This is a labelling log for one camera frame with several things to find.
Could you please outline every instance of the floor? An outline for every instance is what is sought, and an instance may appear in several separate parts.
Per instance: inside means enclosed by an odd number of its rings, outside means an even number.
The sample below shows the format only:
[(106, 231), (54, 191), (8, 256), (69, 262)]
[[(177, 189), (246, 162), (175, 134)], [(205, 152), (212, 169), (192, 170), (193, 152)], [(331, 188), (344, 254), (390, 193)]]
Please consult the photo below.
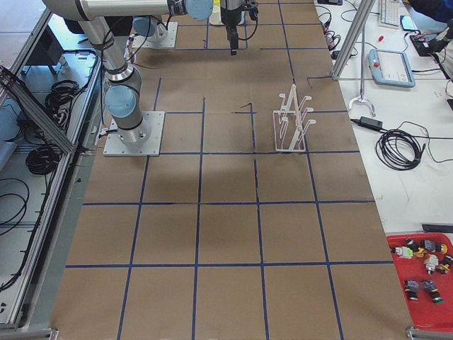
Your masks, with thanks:
[[(158, 158), (98, 146), (51, 326), (72, 339), (405, 339), (411, 326), (312, 2), (260, 3), (256, 36), (180, 23), (142, 50)], [(241, 28), (250, 33), (252, 24)], [(292, 83), (308, 152), (274, 149)]]

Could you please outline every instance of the red tray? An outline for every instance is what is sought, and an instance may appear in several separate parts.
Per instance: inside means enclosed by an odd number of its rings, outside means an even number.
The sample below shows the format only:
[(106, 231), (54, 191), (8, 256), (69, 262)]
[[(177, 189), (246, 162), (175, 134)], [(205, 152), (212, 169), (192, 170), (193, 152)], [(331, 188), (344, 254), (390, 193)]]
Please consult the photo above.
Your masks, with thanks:
[[(390, 247), (405, 246), (405, 239), (410, 237), (417, 243), (424, 239), (431, 239), (437, 243), (446, 244), (447, 254), (453, 255), (453, 246), (448, 237), (441, 233), (410, 234), (388, 236), (387, 242)], [(439, 261), (443, 260), (444, 255), (435, 253)], [(423, 259), (413, 257), (412, 259), (401, 259), (398, 255), (392, 254), (396, 271), (403, 289), (409, 312), (414, 326), (418, 329), (433, 332), (453, 332), (453, 268), (447, 274), (433, 273), (431, 276), (425, 270)], [(440, 296), (444, 299), (443, 303), (435, 304), (429, 294), (420, 286), (418, 291), (418, 301), (410, 301), (404, 292), (404, 281), (415, 280), (420, 285), (423, 280), (431, 279), (439, 289)]]

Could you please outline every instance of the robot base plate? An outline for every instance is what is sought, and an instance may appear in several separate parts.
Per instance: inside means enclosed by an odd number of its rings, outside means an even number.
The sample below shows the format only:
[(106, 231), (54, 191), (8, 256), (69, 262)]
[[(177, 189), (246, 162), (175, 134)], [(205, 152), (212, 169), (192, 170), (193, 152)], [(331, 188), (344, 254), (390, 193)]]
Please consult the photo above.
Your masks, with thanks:
[(141, 35), (134, 38), (134, 42), (132, 43), (133, 48), (138, 48), (142, 46), (142, 48), (154, 48), (158, 49), (166, 49), (166, 48), (175, 48), (176, 44), (176, 33), (178, 32), (178, 23), (168, 23), (168, 35), (167, 38), (163, 39), (162, 41), (146, 41), (143, 46), (143, 40), (145, 37)]
[[(107, 136), (104, 146), (104, 156), (152, 156), (157, 157), (161, 151), (162, 132), (164, 131), (164, 111), (144, 111), (143, 119), (151, 126), (151, 135), (143, 142), (126, 144), (117, 133)], [(116, 130), (117, 125), (114, 120), (110, 125), (110, 130)]]

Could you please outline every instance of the robotic arm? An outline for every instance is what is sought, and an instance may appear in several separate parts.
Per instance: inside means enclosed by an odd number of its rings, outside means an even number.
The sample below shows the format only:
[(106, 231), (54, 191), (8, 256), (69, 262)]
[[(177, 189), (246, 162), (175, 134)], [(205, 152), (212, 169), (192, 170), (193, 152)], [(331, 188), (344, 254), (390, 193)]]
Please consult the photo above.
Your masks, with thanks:
[[(241, 19), (241, 12), (250, 10), (249, 3), (254, 0), (222, 1), (222, 21), (227, 26), (233, 55), (235, 54), (233, 49), (238, 48), (236, 25)], [(124, 52), (115, 42), (104, 16), (159, 17), (162, 14), (171, 16), (188, 14), (195, 20), (203, 21), (212, 13), (212, 0), (43, 0), (43, 2), (55, 14), (78, 21), (92, 46), (102, 55), (109, 83), (105, 106), (115, 119), (121, 141), (129, 145), (146, 142), (151, 134), (151, 126), (138, 107), (142, 80), (139, 72), (125, 59)], [(147, 18), (146, 28), (140, 30), (141, 34), (153, 35), (157, 25)]]

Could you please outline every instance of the white table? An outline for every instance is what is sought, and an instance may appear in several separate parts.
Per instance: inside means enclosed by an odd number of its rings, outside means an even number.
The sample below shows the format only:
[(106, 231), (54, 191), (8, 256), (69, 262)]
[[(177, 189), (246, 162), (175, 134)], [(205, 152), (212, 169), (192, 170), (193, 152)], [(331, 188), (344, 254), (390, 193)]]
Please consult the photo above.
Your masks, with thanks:
[[(343, 6), (326, 7), (332, 13), (330, 29), (341, 34), (344, 40), (351, 23), (344, 21), (340, 15), (352, 9), (352, 6), (344, 2)], [(317, 10), (319, 14), (325, 12), (320, 7)], [(402, 4), (401, 14), (407, 14)], [(354, 12), (349, 12), (344, 17), (352, 20), (353, 15)], [(323, 21), (327, 18), (328, 15), (321, 17)], [(377, 25), (378, 19), (378, 15), (370, 14), (366, 25), (366, 41), (379, 49), (402, 51), (406, 46), (403, 41), (405, 32), (381, 27)], [(419, 57), (408, 37), (407, 41), (406, 54), (412, 69), (438, 68), (431, 58)], [(360, 44), (356, 48), (358, 56), (349, 60), (339, 81), (346, 105), (359, 94)], [(415, 77), (416, 85), (412, 89), (380, 86), (372, 80), (366, 80), (365, 94), (376, 108), (376, 119), (382, 120), (387, 129), (397, 128), (403, 121), (409, 120), (425, 126), (431, 136), (453, 137), (453, 110), (447, 104), (445, 76), (442, 72), (427, 72)], [(366, 79), (371, 79), (368, 68)], [(350, 117), (359, 118), (362, 115), (370, 117), (368, 108), (353, 106)], [(410, 125), (404, 125), (402, 129), (413, 135), (422, 134), (420, 129)], [(357, 126), (354, 132), (387, 234), (422, 231), (422, 222), (453, 223), (453, 162), (436, 164), (425, 152), (421, 164), (414, 170), (394, 171), (383, 165), (374, 151), (380, 136), (378, 132)], [(436, 159), (453, 158), (453, 140), (433, 140), (431, 150)]]

